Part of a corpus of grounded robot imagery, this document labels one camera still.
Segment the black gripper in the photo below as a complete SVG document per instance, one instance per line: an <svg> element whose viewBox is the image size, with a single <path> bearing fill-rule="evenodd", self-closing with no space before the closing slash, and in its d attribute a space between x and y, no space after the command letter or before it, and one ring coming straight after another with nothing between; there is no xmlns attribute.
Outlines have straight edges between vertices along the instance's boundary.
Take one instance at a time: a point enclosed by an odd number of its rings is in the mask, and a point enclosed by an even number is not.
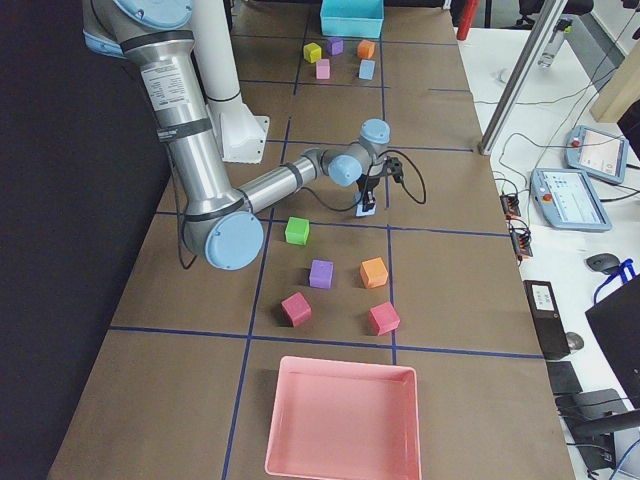
<svg viewBox="0 0 640 480"><path fill-rule="evenodd" d="M384 162L374 163L367 167L357 180L358 191L362 194L361 208L363 212L374 212L376 199L372 192L384 175Z"/></svg>

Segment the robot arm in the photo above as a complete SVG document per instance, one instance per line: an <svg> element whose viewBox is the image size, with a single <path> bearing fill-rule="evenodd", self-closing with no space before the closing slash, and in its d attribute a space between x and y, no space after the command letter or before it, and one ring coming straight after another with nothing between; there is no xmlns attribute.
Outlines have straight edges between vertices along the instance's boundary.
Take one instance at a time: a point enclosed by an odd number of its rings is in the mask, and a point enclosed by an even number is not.
<svg viewBox="0 0 640 480"><path fill-rule="evenodd" d="M380 119L365 121L341 150L309 149L232 185L226 164L260 161L269 121L243 101L222 2L86 1L82 10L87 47L140 71L158 139L187 197L178 235L192 254L218 269L249 265L264 241L258 213L321 176L371 198L390 141Z"/></svg>

